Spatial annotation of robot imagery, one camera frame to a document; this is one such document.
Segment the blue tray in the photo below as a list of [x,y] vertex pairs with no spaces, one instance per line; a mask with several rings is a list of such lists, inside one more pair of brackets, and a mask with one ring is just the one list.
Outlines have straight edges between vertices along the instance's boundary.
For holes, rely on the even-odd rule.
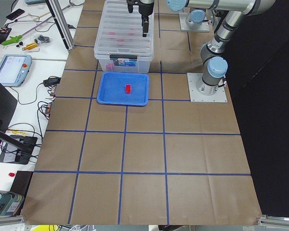
[[[125,92],[130,84],[131,92]],[[105,72],[102,75],[97,101],[106,104],[145,106],[149,98],[149,76],[138,73]]]

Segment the power adapter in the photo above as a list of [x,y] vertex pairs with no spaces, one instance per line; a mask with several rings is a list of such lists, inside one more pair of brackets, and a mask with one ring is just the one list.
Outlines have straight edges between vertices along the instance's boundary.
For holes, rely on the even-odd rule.
[[45,87],[51,87],[53,85],[59,84],[61,78],[60,77],[53,77],[53,78],[48,78],[43,81],[43,84]]

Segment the smartphone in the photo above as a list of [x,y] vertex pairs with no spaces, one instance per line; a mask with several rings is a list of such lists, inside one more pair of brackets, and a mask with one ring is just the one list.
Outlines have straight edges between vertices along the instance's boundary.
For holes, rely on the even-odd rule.
[[17,18],[18,16],[20,16],[21,14],[23,14],[25,11],[22,9],[18,9],[12,13],[10,13],[8,16],[6,16],[7,19],[13,20],[15,18]]

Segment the white mounting plate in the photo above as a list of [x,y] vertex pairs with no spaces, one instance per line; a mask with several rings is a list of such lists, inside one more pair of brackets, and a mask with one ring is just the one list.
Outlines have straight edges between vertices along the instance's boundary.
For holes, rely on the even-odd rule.
[[179,13],[181,31],[194,31],[194,32],[210,32],[208,22],[203,22],[201,24],[195,24],[194,26],[189,26],[186,24],[186,18],[189,13]]
[[197,81],[202,78],[202,73],[187,73],[188,89],[191,102],[202,103],[227,103],[224,87],[218,88],[214,95],[203,95],[196,89]]

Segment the tablet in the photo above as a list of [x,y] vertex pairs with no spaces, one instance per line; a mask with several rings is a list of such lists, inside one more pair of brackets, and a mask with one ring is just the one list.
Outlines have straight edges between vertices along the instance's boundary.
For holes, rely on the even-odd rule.
[[30,55],[6,54],[0,63],[0,83],[5,87],[19,87],[32,63]]

